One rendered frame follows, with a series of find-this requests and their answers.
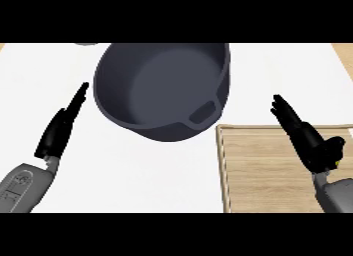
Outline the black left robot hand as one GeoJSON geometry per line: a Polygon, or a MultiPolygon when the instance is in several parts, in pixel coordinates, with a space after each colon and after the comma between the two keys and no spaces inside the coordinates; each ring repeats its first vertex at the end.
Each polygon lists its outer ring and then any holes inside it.
{"type": "Polygon", "coordinates": [[[59,109],[47,124],[34,151],[34,156],[40,159],[44,159],[46,157],[59,158],[62,156],[71,136],[74,120],[78,115],[83,102],[86,101],[87,88],[89,83],[84,82],[75,92],[68,107],[59,109]]]}

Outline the pale wooden tray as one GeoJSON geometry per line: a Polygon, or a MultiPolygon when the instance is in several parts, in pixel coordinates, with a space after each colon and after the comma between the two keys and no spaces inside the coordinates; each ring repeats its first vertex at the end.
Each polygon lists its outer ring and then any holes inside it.
{"type": "MultiPolygon", "coordinates": [[[[319,125],[323,138],[345,140],[331,182],[353,179],[353,124],[319,125]]],[[[311,174],[276,125],[220,125],[216,144],[226,213],[319,213],[311,174]]]]}

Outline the dark grey pot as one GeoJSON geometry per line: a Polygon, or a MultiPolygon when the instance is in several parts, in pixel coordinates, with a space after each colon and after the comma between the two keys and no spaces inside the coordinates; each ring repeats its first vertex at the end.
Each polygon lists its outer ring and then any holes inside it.
{"type": "Polygon", "coordinates": [[[114,43],[93,77],[103,116],[161,142],[186,140],[213,126],[229,89],[226,43],[114,43]]]}

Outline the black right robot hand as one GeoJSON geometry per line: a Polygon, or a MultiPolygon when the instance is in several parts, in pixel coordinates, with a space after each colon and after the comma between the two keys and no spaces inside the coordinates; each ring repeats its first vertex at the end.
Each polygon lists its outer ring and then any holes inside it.
{"type": "Polygon", "coordinates": [[[341,136],[325,139],[309,122],[303,121],[279,94],[273,96],[272,114],[289,137],[306,169],[317,174],[334,170],[342,159],[345,140],[341,136]]]}

